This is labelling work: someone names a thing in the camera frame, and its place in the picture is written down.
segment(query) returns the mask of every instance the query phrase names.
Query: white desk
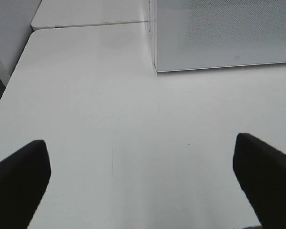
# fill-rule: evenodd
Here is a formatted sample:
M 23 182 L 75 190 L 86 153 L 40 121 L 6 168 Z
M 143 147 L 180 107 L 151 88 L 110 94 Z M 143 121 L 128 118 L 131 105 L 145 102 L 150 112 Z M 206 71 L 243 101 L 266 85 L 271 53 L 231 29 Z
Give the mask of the white desk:
M 286 64 L 156 74 L 146 23 L 39 30 L 0 101 L 0 160 L 44 139 L 31 229 L 232 229 L 249 132 L 286 152 Z
M 34 30 L 147 21 L 148 0 L 42 0 Z

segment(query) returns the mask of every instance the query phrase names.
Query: scratch mark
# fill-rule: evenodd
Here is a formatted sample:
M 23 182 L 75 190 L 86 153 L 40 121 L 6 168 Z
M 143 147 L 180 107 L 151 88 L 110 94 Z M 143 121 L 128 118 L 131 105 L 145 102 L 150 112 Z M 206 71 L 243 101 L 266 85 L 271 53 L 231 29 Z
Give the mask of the scratch mark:
M 113 175 L 113 148 L 112 148 L 112 154 L 111 154 L 111 162 L 112 162 L 112 175 Z
M 168 115 L 174 116 L 172 113 L 170 113 L 169 111 L 166 112 Z
M 120 120 L 121 120 L 121 117 L 123 115 L 123 112 L 124 112 L 125 108 L 122 109 L 121 113 L 120 113 L 120 116 L 119 116 L 119 119 L 118 119 L 118 123 L 116 125 L 116 128 L 115 128 L 115 131 L 114 131 L 114 136 L 113 136 L 113 143 L 112 143 L 112 154 L 111 154 L 111 161 L 112 161 L 112 176 L 113 176 L 113 172 L 114 172 L 114 147 L 115 147 L 115 139 L 116 139 L 116 135 L 118 133 L 118 130 L 119 130 L 119 126 L 120 126 Z
M 105 117 L 105 118 L 101 119 L 100 121 L 98 121 L 96 125 L 100 124 L 100 123 L 101 123 L 102 121 L 104 121 L 105 119 L 107 119 L 107 118 L 111 118 L 111 117 L 113 117 L 113 116 L 116 116 L 116 115 L 114 114 L 114 115 L 111 115 L 111 116 Z

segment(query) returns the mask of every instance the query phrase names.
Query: white wall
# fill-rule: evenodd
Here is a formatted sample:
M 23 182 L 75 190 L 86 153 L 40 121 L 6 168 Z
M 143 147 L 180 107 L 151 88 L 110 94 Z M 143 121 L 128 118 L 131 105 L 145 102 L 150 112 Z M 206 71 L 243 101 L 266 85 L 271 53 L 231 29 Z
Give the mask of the white wall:
M 0 0 L 0 61 L 9 75 L 32 33 L 31 21 L 40 2 L 41 0 Z

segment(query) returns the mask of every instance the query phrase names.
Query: perforated panel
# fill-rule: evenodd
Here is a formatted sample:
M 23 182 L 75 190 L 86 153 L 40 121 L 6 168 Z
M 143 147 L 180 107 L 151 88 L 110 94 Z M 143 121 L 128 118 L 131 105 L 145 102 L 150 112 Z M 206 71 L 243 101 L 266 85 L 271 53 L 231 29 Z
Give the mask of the perforated panel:
M 158 0 L 156 9 L 158 71 L 286 62 L 286 0 Z

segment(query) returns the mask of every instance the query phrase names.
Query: desk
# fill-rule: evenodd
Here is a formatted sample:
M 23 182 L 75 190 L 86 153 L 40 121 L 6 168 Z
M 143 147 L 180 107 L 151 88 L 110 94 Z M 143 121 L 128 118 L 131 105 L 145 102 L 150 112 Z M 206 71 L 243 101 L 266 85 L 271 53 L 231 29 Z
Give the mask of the desk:
M 42 0 L 34 30 L 147 21 L 148 0 Z
M 286 152 L 286 64 L 155 72 L 147 23 L 34 32 L 0 101 L 0 160 L 44 139 L 31 229 L 232 229 L 258 220 L 232 170 L 249 132 Z

